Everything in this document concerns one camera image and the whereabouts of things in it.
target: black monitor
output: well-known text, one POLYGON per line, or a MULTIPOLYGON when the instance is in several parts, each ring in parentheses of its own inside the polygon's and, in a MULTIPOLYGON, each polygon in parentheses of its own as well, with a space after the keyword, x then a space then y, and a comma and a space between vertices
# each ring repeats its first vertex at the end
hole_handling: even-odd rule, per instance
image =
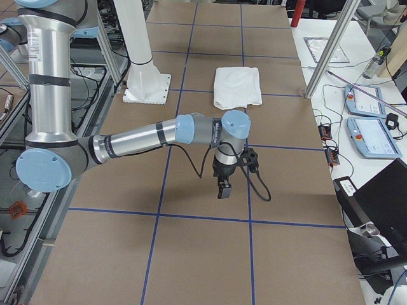
POLYGON ((354 194, 399 255, 407 255, 407 165, 395 159, 354 194))

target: brown table surface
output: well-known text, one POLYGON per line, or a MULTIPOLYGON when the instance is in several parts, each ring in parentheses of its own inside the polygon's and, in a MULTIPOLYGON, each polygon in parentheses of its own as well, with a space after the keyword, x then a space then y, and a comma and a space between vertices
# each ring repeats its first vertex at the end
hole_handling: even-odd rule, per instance
MULTIPOLYGON (((285 9, 155 2, 148 31, 167 103, 119 94, 101 133, 220 117, 216 67, 258 67, 248 145, 273 200, 238 170, 217 200, 213 152, 202 180, 176 147, 110 161, 83 175, 31 304, 364 304, 285 9)), ((206 147, 187 150, 199 163, 206 147)))

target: blue and white device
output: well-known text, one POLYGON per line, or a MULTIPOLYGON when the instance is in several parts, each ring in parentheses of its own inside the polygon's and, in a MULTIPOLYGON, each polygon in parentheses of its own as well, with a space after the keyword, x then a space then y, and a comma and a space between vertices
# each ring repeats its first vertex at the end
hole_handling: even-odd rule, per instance
POLYGON ((400 149, 380 118, 349 118, 348 132, 360 154, 368 159, 401 158, 400 149))
MULTIPOLYGON (((382 93, 379 87, 366 86, 355 84, 364 91, 374 95, 375 97, 383 99, 382 93)), ((376 118, 386 118, 386 112, 384 106, 367 96, 359 90, 355 90, 352 86, 347 85, 345 89, 346 107, 351 114, 357 116, 374 116, 376 118)))

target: bottle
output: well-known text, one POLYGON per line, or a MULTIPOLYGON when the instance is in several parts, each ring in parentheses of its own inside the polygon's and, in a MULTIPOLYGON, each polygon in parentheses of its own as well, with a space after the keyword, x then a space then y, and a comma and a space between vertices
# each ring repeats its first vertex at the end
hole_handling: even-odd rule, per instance
POLYGON ((362 74, 363 77, 371 79, 377 73, 380 66, 384 63, 391 50, 392 48, 390 46, 382 46, 382 48, 375 54, 370 63, 366 66, 362 74))

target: red cylinder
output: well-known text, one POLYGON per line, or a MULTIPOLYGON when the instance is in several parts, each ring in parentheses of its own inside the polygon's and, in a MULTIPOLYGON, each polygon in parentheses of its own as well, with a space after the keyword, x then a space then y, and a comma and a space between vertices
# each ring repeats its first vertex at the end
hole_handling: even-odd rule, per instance
POLYGON ((297 27, 298 22, 303 14, 304 6, 306 0, 297 0, 297 5, 295 6, 295 12, 293 20, 291 21, 291 27, 297 27))

